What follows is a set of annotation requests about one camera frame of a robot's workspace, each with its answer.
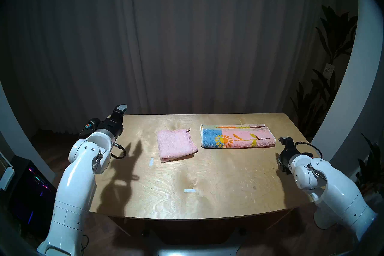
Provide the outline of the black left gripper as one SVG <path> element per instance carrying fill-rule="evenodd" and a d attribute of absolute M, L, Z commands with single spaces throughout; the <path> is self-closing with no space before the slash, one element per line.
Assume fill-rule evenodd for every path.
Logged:
<path fill-rule="evenodd" d="M 121 104 L 113 110 L 112 114 L 99 124 L 99 130 L 116 140 L 123 132 L 123 116 L 127 110 L 126 104 Z"/>

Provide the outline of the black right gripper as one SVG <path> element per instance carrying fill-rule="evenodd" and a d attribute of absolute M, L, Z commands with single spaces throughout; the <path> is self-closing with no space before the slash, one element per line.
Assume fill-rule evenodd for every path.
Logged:
<path fill-rule="evenodd" d="M 280 137 L 278 138 L 278 141 L 281 145 L 285 146 L 278 157 L 279 169 L 287 175 L 291 175 L 292 171 L 290 164 L 301 153 L 295 148 L 294 140 L 291 137 Z"/>

